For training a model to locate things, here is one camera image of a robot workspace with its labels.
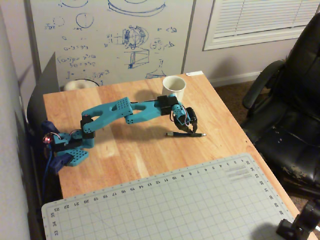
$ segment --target blue cable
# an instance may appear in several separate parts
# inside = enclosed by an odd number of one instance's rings
[[[50,150],[50,155],[49,155],[48,162],[46,163],[45,170],[44,170],[44,175],[43,175],[43,178],[42,178],[42,202],[45,201],[46,176],[48,174],[48,168],[49,168],[49,164],[50,164],[51,158],[52,158],[51,145],[48,144],[47,146],[48,146],[48,148]]]

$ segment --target window blinds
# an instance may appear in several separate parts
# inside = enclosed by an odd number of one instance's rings
[[[319,0],[215,0],[213,38],[247,35],[308,24]]]

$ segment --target cutting mat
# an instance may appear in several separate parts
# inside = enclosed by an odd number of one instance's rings
[[[47,240],[276,240],[294,220],[247,153],[47,203],[42,217]]]

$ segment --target chair seat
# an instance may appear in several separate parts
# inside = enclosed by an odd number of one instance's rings
[[[271,96],[242,125],[271,169],[320,186],[320,121]]]

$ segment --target baseboard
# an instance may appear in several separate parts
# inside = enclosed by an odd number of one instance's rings
[[[260,74],[260,71],[255,71],[255,72],[250,72],[245,74],[209,79],[209,82],[215,88],[215,87],[220,87],[225,85],[240,84],[240,83],[254,81],[259,76],[259,74]]]

